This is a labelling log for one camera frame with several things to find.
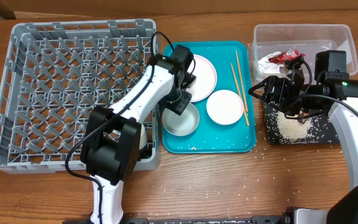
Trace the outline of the white napkin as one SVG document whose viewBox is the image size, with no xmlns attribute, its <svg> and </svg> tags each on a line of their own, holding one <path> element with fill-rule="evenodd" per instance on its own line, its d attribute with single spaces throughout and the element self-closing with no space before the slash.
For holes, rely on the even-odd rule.
<svg viewBox="0 0 358 224">
<path fill-rule="evenodd" d="M 259 83 L 270 75 L 282 76 L 285 73 L 285 68 L 282 63 L 276 64 L 270 62 L 269 59 L 278 56 L 282 52 L 273 52 L 268 54 L 255 63 L 254 82 Z"/>
</svg>

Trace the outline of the red snack wrapper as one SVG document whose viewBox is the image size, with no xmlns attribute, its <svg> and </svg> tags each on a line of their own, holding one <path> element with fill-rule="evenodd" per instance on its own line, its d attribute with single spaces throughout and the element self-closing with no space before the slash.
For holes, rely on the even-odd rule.
<svg viewBox="0 0 358 224">
<path fill-rule="evenodd" d="M 299 51 L 293 49 L 293 50 L 287 50 L 286 52 L 281 52 L 279 54 L 271 56 L 268 58 L 268 61 L 270 63 L 274 63 L 274 64 L 278 65 L 278 64 L 284 63 L 286 60 L 293 60 L 293 59 L 297 58 L 298 56 L 305 56 L 305 54 L 301 54 L 301 53 L 299 53 Z"/>
</svg>

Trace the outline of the pile of white rice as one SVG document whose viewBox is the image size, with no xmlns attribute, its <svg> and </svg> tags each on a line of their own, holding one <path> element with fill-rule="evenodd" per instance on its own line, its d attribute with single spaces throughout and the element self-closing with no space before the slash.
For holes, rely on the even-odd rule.
<svg viewBox="0 0 358 224">
<path fill-rule="evenodd" d="M 278 112 L 277 127 L 281 137 L 290 141 L 311 137 L 312 122 L 310 119 L 301 123 L 295 119 L 287 119 L 282 112 Z"/>
</svg>

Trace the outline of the grey bowl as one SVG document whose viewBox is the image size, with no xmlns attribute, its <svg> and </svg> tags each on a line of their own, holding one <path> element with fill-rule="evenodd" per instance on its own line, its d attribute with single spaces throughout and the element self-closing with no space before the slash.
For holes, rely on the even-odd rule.
<svg viewBox="0 0 358 224">
<path fill-rule="evenodd" d="M 175 136 L 187 136 L 199 125 L 200 114 L 198 109 L 190 103 L 181 115 L 177 115 L 169 109 L 162 113 L 163 127 Z"/>
</svg>

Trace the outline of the brown food scrap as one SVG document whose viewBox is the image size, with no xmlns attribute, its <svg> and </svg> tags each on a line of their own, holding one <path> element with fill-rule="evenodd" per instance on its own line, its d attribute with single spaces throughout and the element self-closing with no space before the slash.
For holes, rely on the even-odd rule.
<svg viewBox="0 0 358 224">
<path fill-rule="evenodd" d="M 298 122 L 301 123 L 301 124 L 305 124 L 307 121 L 307 119 L 300 119 Z"/>
</svg>

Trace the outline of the white cup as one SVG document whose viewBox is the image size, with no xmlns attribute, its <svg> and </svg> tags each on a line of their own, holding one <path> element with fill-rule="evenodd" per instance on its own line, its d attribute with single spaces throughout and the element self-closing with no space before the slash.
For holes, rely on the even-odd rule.
<svg viewBox="0 0 358 224">
<path fill-rule="evenodd" d="M 139 141 L 139 149 L 143 149 L 147 145 L 147 133 L 145 131 L 145 126 L 141 125 L 141 132 L 140 132 L 140 141 Z"/>
</svg>

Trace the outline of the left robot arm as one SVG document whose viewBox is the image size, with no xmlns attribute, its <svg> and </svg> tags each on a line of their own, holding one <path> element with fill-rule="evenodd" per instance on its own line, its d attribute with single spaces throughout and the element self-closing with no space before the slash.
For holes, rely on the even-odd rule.
<svg viewBox="0 0 358 224">
<path fill-rule="evenodd" d="M 80 160 L 93 181 L 91 223 L 120 223 L 124 181 L 132 174 L 147 142 L 143 122 L 156 105 L 181 115 L 191 100 L 186 89 L 196 77 L 191 50 L 182 45 L 171 56 L 150 57 L 135 87 L 110 108 L 93 108 L 86 125 Z"/>
</svg>

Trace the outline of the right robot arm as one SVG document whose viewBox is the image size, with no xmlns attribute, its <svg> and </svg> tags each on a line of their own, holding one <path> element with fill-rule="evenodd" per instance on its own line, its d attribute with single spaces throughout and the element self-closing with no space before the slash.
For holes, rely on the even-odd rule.
<svg viewBox="0 0 358 224">
<path fill-rule="evenodd" d="M 285 78 L 271 75 L 251 87 L 249 95 L 287 119 L 327 115 L 342 147 L 350 191 L 329 210 L 290 207 L 273 223 L 358 223 L 358 80 L 347 72 L 345 51 L 317 53 L 308 83 L 301 70 L 304 64 L 302 55 L 286 60 Z"/>
</svg>

